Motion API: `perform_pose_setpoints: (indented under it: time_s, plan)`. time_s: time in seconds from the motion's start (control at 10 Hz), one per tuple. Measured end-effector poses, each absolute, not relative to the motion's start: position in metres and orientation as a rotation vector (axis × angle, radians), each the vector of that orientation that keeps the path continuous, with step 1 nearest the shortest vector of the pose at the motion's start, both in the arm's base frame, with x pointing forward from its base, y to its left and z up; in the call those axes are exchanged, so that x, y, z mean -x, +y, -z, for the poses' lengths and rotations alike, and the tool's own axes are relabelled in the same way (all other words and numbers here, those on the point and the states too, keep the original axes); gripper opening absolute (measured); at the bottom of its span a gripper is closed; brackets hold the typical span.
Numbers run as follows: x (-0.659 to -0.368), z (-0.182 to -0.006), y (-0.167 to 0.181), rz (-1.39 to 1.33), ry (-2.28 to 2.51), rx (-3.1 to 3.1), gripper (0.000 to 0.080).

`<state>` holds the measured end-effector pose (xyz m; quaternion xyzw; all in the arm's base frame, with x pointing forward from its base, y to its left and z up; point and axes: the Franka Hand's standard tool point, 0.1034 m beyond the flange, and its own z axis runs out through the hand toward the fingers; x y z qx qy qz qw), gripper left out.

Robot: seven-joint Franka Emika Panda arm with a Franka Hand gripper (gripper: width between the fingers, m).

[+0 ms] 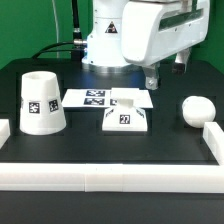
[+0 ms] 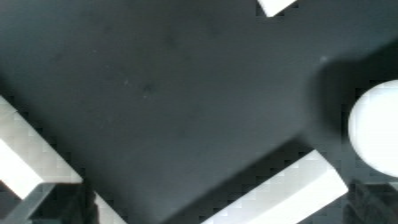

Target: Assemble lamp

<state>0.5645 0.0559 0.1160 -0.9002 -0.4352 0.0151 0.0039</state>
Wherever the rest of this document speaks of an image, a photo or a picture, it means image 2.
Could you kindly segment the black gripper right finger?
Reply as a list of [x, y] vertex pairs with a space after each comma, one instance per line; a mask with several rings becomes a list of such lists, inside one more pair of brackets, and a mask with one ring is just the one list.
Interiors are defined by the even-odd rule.
[[398, 189], [389, 183], [352, 181], [346, 224], [398, 224]]

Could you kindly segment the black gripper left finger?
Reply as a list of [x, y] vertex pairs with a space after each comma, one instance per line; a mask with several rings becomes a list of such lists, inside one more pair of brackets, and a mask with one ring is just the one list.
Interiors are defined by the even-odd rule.
[[87, 182], [42, 183], [0, 224], [96, 224], [94, 198]]

